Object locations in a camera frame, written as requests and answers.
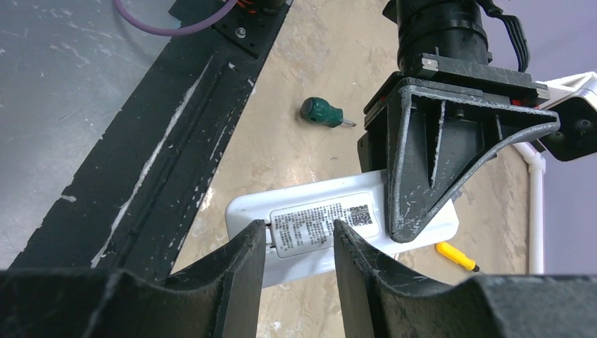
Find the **white pipe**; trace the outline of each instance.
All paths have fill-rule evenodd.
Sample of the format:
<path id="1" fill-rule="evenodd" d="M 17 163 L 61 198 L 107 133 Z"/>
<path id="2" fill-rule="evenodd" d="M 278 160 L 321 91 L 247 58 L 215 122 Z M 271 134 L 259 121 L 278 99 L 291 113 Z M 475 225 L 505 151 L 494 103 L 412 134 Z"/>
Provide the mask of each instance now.
<path id="1" fill-rule="evenodd" d="M 514 145 L 529 165 L 529 274 L 545 273 L 545 248 L 543 246 L 543 174 L 545 158 L 530 144 Z"/>

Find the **qr code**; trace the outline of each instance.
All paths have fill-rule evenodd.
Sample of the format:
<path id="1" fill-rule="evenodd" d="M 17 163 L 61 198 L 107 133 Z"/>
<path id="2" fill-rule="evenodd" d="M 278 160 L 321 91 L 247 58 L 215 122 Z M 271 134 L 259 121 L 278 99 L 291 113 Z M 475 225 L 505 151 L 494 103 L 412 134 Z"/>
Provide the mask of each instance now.
<path id="1" fill-rule="evenodd" d="M 354 227 L 361 225 L 372 224 L 371 214 L 369 214 L 369 206 L 353 206 L 348 209 L 351 213 L 351 221 Z"/>

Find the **sticker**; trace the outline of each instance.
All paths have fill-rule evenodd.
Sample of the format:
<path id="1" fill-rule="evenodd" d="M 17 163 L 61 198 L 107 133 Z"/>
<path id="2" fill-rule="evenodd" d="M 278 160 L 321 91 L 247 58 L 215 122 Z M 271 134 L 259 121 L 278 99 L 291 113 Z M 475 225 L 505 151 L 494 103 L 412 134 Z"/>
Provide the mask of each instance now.
<path id="1" fill-rule="evenodd" d="M 373 199 L 359 194 L 272 211 L 273 245 L 280 258 L 326 249 L 334 245 L 334 220 L 348 223 L 361 237 L 379 234 Z"/>

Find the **beige tiled floor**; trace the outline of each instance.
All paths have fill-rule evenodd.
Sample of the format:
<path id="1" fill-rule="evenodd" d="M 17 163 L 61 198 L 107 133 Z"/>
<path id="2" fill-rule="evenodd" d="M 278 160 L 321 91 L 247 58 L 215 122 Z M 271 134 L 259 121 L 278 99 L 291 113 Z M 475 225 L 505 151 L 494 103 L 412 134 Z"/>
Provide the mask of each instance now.
<path id="1" fill-rule="evenodd" d="M 328 129 L 296 112 L 306 97 L 321 96 L 362 122 L 362 108 L 396 69 L 396 26 L 381 16 L 386 2 L 294 2 L 174 270 L 227 242 L 224 211 L 234 197 L 360 172 L 362 126 Z M 451 242 L 485 272 L 526 271 L 527 186 L 526 164 L 508 148 L 455 203 L 460 229 Z M 444 282 L 470 276 L 433 248 L 404 253 L 400 261 Z M 335 274 L 264 289 L 258 336 L 343 337 Z"/>

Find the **yellow screwdriver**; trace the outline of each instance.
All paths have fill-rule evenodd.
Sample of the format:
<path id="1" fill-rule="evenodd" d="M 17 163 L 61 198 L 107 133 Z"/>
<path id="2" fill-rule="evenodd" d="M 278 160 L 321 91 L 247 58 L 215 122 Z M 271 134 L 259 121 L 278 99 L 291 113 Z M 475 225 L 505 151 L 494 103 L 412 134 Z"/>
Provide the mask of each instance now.
<path id="1" fill-rule="evenodd" d="M 435 244 L 435 249 L 437 250 L 437 252 L 445 256 L 447 259 L 453 261 L 458 265 L 461 265 L 466 270 L 472 271 L 474 273 L 478 273 L 480 270 L 479 266 L 475 263 L 474 260 L 468 258 L 460 250 L 446 242 L 439 242 L 438 244 Z"/>

